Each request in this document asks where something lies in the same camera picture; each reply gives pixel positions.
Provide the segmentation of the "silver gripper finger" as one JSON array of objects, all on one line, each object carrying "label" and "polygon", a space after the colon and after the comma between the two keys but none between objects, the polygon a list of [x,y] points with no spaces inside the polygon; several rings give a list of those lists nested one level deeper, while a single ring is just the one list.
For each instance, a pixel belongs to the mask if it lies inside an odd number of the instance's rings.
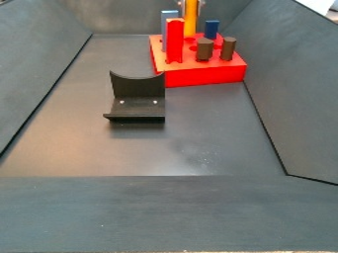
[{"label": "silver gripper finger", "polygon": [[202,8],[206,4],[205,0],[198,0],[198,8]]},{"label": "silver gripper finger", "polygon": [[181,7],[181,9],[184,8],[184,0],[178,0],[177,2],[178,6]]}]

